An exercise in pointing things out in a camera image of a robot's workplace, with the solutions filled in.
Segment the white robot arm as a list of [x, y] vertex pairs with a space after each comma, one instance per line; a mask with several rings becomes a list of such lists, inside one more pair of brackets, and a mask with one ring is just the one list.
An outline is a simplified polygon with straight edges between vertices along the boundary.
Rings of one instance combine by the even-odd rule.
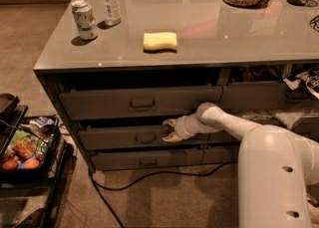
[[169, 118], [168, 142], [224, 130], [240, 141], [239, 228], [312, 228], [306, 187], [319, 177], [319, 143], [286, 128], [224, 112], [212, 103]]

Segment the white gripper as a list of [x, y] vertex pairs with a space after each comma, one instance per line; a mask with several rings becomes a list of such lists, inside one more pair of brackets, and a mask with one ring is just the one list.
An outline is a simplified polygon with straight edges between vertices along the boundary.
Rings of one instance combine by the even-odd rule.
[[197, 114], [184, 115], [177, 119], [169, 118], [162, 124], [173, 127], [173, 131], [162, 139], [165, 142], [179, 142], [198, 133], [213, 132], [213, 128], [202, 123]]

